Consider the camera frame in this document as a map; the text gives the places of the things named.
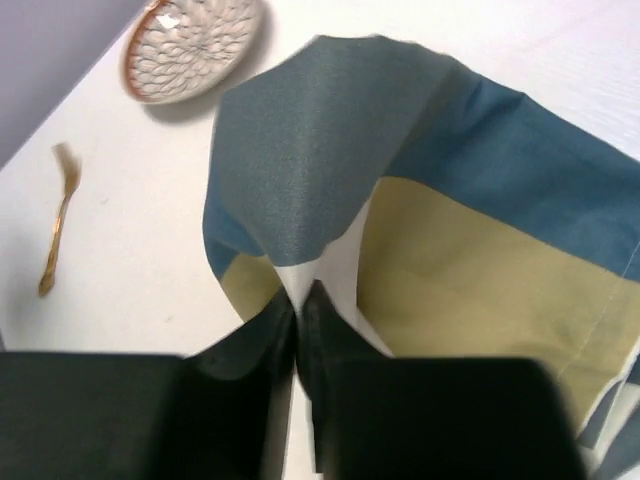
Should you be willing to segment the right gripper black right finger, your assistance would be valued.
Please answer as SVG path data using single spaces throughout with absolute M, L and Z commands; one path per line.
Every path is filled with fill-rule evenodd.
M 314 282 L 298 372 L 327 479 L 583 479 L 559 391 L 524 358 L 392 358 Z

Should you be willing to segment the blue yellow striped cloth placemat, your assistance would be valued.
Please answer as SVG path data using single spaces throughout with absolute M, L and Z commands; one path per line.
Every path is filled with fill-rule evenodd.
M 222 98 L 206 255 L 244 320 L 324 285 L 394 356 L 524 356 L 639 470 L 639 165 L 457 60 L 321 36 Z

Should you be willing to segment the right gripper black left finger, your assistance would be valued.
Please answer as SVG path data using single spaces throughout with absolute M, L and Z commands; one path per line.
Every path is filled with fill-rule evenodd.
M 276 294 L 191 357 L 7 352 L 5 479 L 279 479 L 295 343 Z

